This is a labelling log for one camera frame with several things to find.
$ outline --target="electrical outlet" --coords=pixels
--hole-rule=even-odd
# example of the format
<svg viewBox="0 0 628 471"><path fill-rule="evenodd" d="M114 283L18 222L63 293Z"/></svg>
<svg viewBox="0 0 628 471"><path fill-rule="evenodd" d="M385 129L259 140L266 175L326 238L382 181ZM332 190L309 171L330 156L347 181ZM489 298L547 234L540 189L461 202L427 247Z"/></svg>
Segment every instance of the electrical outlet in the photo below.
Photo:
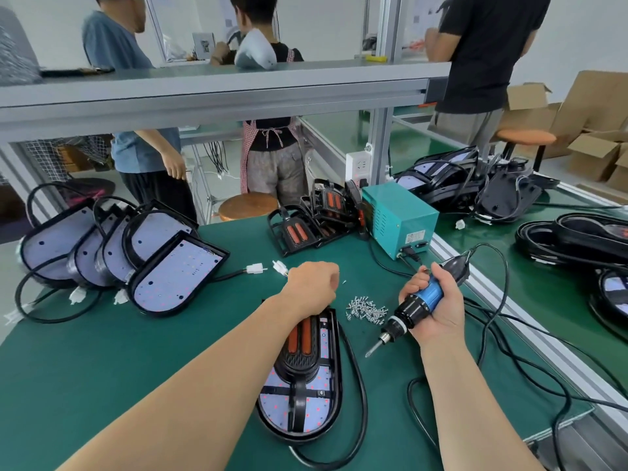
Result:
<svg viewBox="0 0 628 471"><path fill-rule="evenodd" d="M371 165L373 156L371 153L363 150L362 152L354 152L347 154L347 164L345 169L345 180L353 180L356 185L360 184L361 179L371 183Z"/></svg>

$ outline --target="black t-shirt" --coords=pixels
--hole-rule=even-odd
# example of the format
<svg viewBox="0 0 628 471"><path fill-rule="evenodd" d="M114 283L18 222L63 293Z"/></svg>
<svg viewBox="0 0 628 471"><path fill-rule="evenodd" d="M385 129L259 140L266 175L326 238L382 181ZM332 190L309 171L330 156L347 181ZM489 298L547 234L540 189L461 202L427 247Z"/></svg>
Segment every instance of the black t-shirt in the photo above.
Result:
<svg viewBox="0 0 628 471"><path fill-rule="evenodd" d="M288 60L288 51L289 47L287 47L283 43L272 43L272 48L274 49L275 54L277 55L277 62L287 62ZM228 55L225 56L223 60L223 64L233 64L236 62L236 51L231 51ZM301 62L303 61L303 57L298 49L294 49L294 61ZM288 130L288 125L290 124L289 117L280 117L280 118L267 118L256 121L258 129L279 129L281 133L279 137L274 132L269 132L268 134L268 146L266 146L266 136L259 132L255 140L253 141L253 145L251 146L251 150L255 150L257 152L271 152L273 150L280 150L286 147L290 147L292 144L296 142L294 135L290 133Z"/></svg>
<svg viewBox="0 0 628 471"><path fill-rule="evenodd" d="M514 64L551 0L452 0L441 33L461 36L451 57L444 113L491 112L506 104Z"/></svg>

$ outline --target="stool leg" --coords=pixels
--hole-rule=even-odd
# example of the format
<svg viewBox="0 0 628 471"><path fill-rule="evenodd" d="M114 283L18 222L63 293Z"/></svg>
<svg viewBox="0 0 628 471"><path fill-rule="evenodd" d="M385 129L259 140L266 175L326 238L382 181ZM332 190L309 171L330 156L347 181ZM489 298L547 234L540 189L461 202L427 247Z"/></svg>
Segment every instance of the stool leg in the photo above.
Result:
<svg viewBox="0 0 628 471"><path fill-rule="evenodd" d="M504 156L502 157L504 160L510 160L513 156L515 144L513 142L508 142L506 144L506 148L504 149Z"/></svg>
<svg viewBox="0 0 628 471"><path fill-rule="evenodd" d="M539 171L541 168L541 162L543 162L543 156L545 155L545 146L539 146L539 149L536 151L536 157L534 158L534 165L532 166L532 170L535 172Z"/></svg>

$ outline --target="round stool seat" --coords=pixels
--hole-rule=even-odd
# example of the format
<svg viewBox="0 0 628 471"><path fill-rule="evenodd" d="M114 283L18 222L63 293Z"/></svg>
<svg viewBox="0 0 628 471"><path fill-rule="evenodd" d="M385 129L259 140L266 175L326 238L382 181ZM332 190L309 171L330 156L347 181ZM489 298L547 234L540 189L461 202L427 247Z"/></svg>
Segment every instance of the round stool seat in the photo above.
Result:
<svg viewBox="0 0 628 471"><path fill-rule="evenodd" d="M269 193L252 191L225 200L218 208L218 214L222 221L243 220L268 215L278 205L277 199Z"/></svg>
<svg viewBox="0 0 628 471"><path fill-rule="evenodd" d="M522 146L548 146L556 141L556 136L546 131L524 131L504 129L497 133L504 142L512 142Z"/></svg>

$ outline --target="teal metal box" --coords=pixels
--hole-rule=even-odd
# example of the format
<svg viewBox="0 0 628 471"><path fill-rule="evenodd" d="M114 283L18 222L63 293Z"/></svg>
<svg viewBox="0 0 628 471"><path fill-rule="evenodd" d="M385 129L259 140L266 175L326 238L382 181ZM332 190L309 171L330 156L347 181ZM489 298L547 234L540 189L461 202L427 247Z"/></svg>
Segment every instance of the teal metal box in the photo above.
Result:
<svg viewBox="0 0 628 471"><path fill-rule="evenodd" d="M429 249L438 212L395 182L362 189L364 218L371 236L392 259L405 246Z"/></svg>

